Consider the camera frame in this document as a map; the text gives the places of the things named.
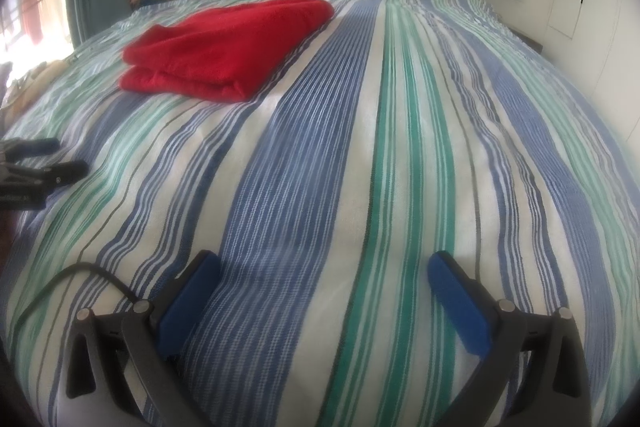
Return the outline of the red hanging garment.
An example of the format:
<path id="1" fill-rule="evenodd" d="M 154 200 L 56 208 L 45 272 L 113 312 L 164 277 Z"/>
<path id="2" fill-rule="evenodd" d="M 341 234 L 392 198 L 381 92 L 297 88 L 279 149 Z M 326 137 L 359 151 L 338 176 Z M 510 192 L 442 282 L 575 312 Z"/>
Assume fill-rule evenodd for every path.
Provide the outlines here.
<path id="1" fill-rule="evenodd" d="M 32 43 L 40 43 L 42 40 L 42 29 L 39 0 L 21 0 L 21 23 L 24 33 L 32 39 Z"/>

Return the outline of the red sweater with white rabbit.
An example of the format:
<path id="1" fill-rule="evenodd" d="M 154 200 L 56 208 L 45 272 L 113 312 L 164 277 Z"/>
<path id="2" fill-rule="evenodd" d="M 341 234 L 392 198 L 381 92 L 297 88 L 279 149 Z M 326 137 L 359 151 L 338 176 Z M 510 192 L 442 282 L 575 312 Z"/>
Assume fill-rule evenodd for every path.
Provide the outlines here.
<path id="1" fill-rule="evenodd" d="M 213 8 L 154 25 L 122 51 L 119 87 L 199 100 L 249 100 L 334 15 L 326 0 L 268 0 Z"/>

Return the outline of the striped blue green bedspread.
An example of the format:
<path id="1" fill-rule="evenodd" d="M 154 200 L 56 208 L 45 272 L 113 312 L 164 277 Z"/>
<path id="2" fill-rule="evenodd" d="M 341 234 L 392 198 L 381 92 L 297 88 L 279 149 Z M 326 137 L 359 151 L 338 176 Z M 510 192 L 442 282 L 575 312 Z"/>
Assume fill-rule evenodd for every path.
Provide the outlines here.
<path id="1" fill-rule="evenodd" d="M 639 176 L 588 100 L 484 0 L 326 0 L 254 98 L 122 90 L 154 25 L 265 0 L 177 0 L 81 46 L 11 128 L 90 165 L 18 218 L 1 338 L 53 426 L 74 314 L 127 308 L 202 249 L 220 286 L 180 355 L 218 426 L 431 426 L 476 366 L 427 283 L 448 251 L 496 298 L 573 312 L 594 425 L 639 379 Z"/>

